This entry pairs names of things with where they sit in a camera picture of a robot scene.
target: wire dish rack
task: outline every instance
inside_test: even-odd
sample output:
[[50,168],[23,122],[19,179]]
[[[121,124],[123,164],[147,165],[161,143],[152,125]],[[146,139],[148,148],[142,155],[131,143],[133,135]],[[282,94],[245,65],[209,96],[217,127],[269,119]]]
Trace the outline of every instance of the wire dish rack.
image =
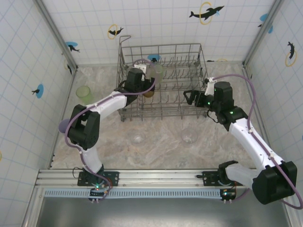
[[[162,65],[164,73],[152,97],[138,96],[130,105],[119,110],[121,121],[138,117],[143,121],[147,117],[163,119],[180,116],[183,119],[183,116],[189,115],[196,115],[197,118],[206,116],[206,109],[188,105],[183,96],[187,90],[205,90],[203,81],[208,74],[201,44],[122,46],[122,42],[129,38],[130,35],[123,35],[119,39],[117,86],[126,80],[135,60],[147,59],[149,55],[160,56],[156,64]],[[152,67],[148,65],[147,77],[151,71]]]

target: tiled wall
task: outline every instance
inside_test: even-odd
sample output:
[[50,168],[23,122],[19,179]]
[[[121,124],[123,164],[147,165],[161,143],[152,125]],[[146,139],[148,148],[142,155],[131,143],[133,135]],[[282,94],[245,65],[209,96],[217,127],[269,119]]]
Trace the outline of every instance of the tiled wall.
[[[206,60],[244,60],[260,30],[261,16],[274,0],[44,0],[78,64],[117,63],[119,36],[124,45],[201,43]],[[189,17],[224,6],[207,20]],[[109,30],[123,30],[116,35]]]
[[286,0],[273,28],[249,67],[271,145],[297,165],[303,195],[303,1]]
[[[0,226],[20,226],[71,75],[32,0],[0,2]],[[32,94],[43,84],[41,98]]]

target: cable tie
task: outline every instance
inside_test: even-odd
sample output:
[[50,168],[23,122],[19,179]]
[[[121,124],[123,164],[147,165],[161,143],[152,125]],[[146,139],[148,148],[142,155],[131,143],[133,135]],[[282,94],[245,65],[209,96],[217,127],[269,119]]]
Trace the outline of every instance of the cable tie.
[[275,157],[275,155],[273,154],[273,153],[271,153],[269,156],[268,156],[268,158],[274,158]]

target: metal corner post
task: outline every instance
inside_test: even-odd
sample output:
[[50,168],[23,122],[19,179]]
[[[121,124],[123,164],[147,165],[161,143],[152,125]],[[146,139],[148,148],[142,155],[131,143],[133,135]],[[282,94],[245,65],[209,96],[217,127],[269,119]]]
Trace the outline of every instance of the metal corner post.
[[76,70],[77,69],[76,62],[75,62],[74,58],[72,57],[71,52],[67,48],[65,41],[63,40],[57,26],[53,22],[45,4],[43,3],[43,0],[33,0],[33,2],[36,5],[36,7],[38,8],[38,10],[40,11],[41,16],[47,23],[51,33],[53,34],[55,40],[57,41],[58,45],[60,46],[60,49],[62,50],[62,53],[68,62],[68,65],[71,68],[73,68],[74,70]]
[[266,18],[266,20],[264,21],[264,23],[262,24],[261,30],[259,31],[258,35],[256,36],[253,44],[251,45],[251,48],[248,52],[248,54],[245,57],[245,60],[243,61],[243,65],[246,66],[249,64],[249,62],[252,60],[254,54],[256,53],[258,47],[260,46],[262,40],[264,39],[266,33],[268,32],[268,30],[270,29],[270,27],[272,26],[272,23],[277,15],[277,13],[279,12],[282,4],[284,3],[285,0],[275,0],[269,13],[268,16]]

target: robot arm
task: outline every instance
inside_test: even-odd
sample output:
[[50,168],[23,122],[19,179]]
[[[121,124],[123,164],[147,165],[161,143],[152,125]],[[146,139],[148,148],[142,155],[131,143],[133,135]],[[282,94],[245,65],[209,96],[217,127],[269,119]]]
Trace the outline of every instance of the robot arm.
[[220,181],[223,184],[237,181],[249,187],[263,204],[293,195],[294,191],[291,186],[277,170],[265,150],[253,138],[251,132],[270,152],[294,185],[297,175],[295,164],[285,162],[277,155],[253,127],[251,127],[251,131],[248,129],[248,116],[241,108],[234,105],[232,87],[229,82],[217,82],[213,78],[209,78],[206,79],[206,83],[206,91],[191,90],[184,92],[187,103],[191,105],[195,102],[196,107],[204,107],[208,111],[215,112],[218,123],[222,124],[240,142],[256,166],[256,169],[249,169],[236,161],[220,164],[218,170]]
[[73,109],[71,119],[75,118],[83,110],[90,108],[73,122],[68,131],[68,138],[80,149],[84,163],[94,173],[98,173],[103,169],[96,146],[99,138],[100,121],[114,111],[124,108],[133,102],[137,98],[137,95],[134,95],[135,93],[145,91],[154,84],[155,79],[146,79],[145,71],[139,68],[142,68],[142,65],[134,65],[128,72],[127,79],[109,96],[87,106],[77,105]]

